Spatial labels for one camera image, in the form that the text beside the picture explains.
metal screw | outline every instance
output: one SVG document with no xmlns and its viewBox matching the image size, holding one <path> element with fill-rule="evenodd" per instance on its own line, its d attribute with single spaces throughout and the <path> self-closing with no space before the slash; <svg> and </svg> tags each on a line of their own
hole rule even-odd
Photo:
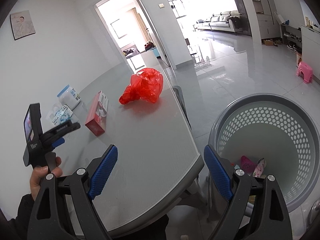
<svg viewBox="0 0 320 240">
<path fill-rule="evenodd" d="M 78 175 L 83 175 L 83 174 L 85 174 L 85 169 L 81 168 L 81 169 L 77 170 L 77 174 L 78 174 Z"/>
<path fill-rule="evenodd" d="M 236 174 L 239 176 L 243 176 L 244 175 L 244 171 L 243 170 L 236 170 Z"/>
<path fill-rule="evenodd" d="M 53 174 L 52 174 L 52 173 L 50 173 L 50 174 L 48 174 L 45 178 L 46 178 L 47 180 L 50 180 L 50 179 L 52 179 L 52 178 L 53 178 Z"/>
<path fill-rule="evenodd" d="M 268 175 L 268 180 L 270 180 L 270 181 L 275 181 L 275 176 L 273 176 L 273 175 Z"/>
</svg>

red plastic bag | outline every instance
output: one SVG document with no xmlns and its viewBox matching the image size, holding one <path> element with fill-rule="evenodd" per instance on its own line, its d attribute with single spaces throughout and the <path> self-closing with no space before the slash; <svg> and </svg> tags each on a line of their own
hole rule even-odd
<svg viewBox="0 0 320 240">
<path fill-rule="evenodd" d="M 130 83 L 119 98 L 122 105 L 140 98 L 155 103 L 162 92 L 163 76 L 154 68 L 144 68 L 131 76 Z"/>
</svg>

blue lid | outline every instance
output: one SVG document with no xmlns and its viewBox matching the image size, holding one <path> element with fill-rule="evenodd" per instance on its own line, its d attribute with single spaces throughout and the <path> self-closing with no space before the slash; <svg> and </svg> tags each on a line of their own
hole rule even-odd
<svg viewBox="0 0 320 240">
<path fill-rule="evenodd" d="M 63 94 L 63 92 L 68 89 L 68 87 L 70 87 L 70 86 L 67 85 L 63 90 L 61 90 L 61 92 L 57 95 L 57 97 L 60 97 Z"/>
</svg>

black sleeve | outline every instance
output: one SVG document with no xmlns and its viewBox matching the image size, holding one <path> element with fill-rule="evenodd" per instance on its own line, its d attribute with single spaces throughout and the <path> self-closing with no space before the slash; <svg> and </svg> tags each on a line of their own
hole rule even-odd
<svg viewBox="0 0 320 240">
<path fill-rule="evenodd" d="M 28 225 L 34 203 L 35 202 L 31 194 L 23 196 L 18 208 L 18 215 L 16 219 L 11 219 L 9 221 L 9 225 L 12 230 L 19 235 L 22 240 L 27 239 Z"/>
</svg>

trash bin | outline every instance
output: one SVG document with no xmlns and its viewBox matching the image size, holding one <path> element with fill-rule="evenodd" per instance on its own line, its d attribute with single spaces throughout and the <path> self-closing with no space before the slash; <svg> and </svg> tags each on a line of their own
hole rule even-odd
<svg viewBox="0 0 320 240">
<path fill-rule="evenodd" d="M 319 176 L 317 128 L 305 110 L 282 96 L 254 94 L 234 101 L 215 121 L 209 144 L 239 166 L 242 155 L 253 162 L 265 158 L 263 174 L 276 177 L 288 212 L 306 200 Z"/>
</svg>

